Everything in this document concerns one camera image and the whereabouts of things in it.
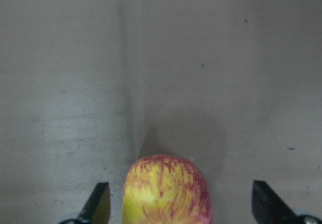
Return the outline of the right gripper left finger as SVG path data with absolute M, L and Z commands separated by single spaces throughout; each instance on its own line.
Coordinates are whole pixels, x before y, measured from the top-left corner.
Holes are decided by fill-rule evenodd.
M 101 182 L 96 184 L 80 213 L 76 217 L 64 219 L 60 223 L 106 224 L 110 215 L 110 186 L 108 182 Z

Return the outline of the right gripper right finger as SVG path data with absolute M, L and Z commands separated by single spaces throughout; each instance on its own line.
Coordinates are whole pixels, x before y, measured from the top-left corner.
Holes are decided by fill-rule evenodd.
M 254 180 L 252 185 L 252 215 L 258 224 L 321 223 L 321 219 L 308 214 L 296 214 L 268 185 Z

